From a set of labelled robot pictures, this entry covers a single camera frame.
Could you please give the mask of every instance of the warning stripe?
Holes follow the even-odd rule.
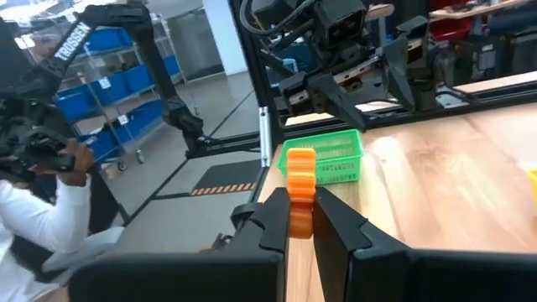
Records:
[[[243,192],[247,190],[253,190],[255,188],[254,183],[238,184],[238,185],[221,185],[211,188],[200,188],[193,189],[190,193],[192,196],[201,196],[201,195],[214,195],[221,193],[233,193],[233,192]]]

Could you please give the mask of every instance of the person's hand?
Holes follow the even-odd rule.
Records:
[[[90,170],[95,162],[93,158],[93,150],[87,147],[85,143],[79,143],[74,138],[70,138],[65,148],[59,151],[59,154],[70,154],[75,156],[75,168],[71,172],[58,173],[50,171],[47,167],[36,165],[32,170],[36,174],[58,174],[60,181],[66,185],[85,186],[86,173]]]

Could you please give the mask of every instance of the gray floor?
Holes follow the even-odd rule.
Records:
[[[217,76],[191,83],[189,88],[181,86],[180,95],[191,108],[196,103],[205,121],[206,134],[212,133],[239,104],[212,136],[222,138],[258,131],[258,107],[248,74]],[[129,214],[133,214],[185,161],[186,146],[181,132],[166,125],[149,134],[140,148],[145,163],[138,164],[131,156],[128,169],[116,172],[107,181],[116,199]],[[162,188],[160,194],[191,191],[212,165],[258,158],[259,154],[237,152],[192,159]],[[248,197],[249,192],[241,192],[151,201],[129,225],[113,251],[166,253],[209,247],[218,232],[232,233],[229,215],[234,206],[246,202]],[[118,218],[116,224],[122,223]]]

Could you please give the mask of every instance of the person's arm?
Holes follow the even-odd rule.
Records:
[[[89,176],[79,185],[58,180],[56,204],[52,206],[29,190],[0,181],[0,219],[15,234],[51,252],[74,252],[86,239],[90,219]]]

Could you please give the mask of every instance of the person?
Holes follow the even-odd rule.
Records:
[[[0,302],[69,302],[67,289],[37,282],[10,252],[14,235],[59,253],[72,253],[84,243],[90,220],[87,172],[94,164],[93,152],[70,139],[62,153],[74,155],[76,163],[72,172],[57,174],[54,206],[21,189],[22,184],[0,180]],[[52,173],[39,166],[32,170]]]

